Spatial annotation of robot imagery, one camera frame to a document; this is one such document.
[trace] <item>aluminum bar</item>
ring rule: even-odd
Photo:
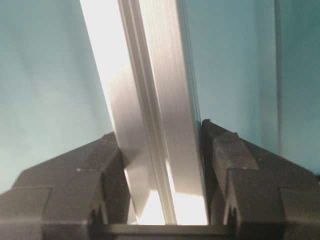
[[[137,223],[206,225],[196,96],[177,0],[80,0]]]

